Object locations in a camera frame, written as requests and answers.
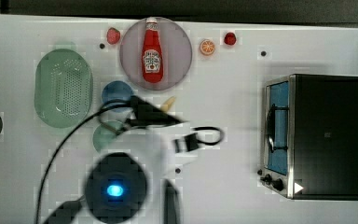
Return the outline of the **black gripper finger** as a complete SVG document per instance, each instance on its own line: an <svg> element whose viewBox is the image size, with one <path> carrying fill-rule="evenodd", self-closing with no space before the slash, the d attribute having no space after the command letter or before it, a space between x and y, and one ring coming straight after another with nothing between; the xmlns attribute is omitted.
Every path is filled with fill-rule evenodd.
<svg viewBox="0 0 358 224"><path fill-rule="evenodd" d="M126 119L125 123L130 127L146 128L148 126L173 126L180 124L178 119Z"/></svg>
<svg viewBox="0 0 358 224"><path fill-rule="evenodd" d="M135 95L130 99L130 106L135 119L177 119Z"/></svg>

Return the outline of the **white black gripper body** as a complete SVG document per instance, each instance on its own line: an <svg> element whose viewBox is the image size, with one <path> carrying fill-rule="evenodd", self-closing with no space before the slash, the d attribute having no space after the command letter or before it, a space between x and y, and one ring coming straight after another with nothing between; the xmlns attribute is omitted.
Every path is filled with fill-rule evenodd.
<svg viewBox="0 0 358 224"><path fill-rule="evenodd" d="M196 150L190 151L186 138L195 135L188 122L172 126L152 125L148 128L152 133L154 147L160 152L163 174L175 173L177 168L194 162L198 158Z"/></svg>

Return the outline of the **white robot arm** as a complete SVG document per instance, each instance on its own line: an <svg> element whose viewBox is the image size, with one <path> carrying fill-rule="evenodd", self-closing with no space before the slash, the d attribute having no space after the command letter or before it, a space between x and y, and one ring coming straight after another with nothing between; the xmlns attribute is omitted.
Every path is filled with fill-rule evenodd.
<svg viewBox="0 0 358 224"><path fill-rule="evenodd" d="M114 140L91 166L80 198L62 203L45 220L36 214L34 224L74 224L83 209L91 224L182 224L175 178L197 158L196 133L138 96L111 100L94 116L115 107L129 108L134 117L119 128L100 122Z"/></svg>

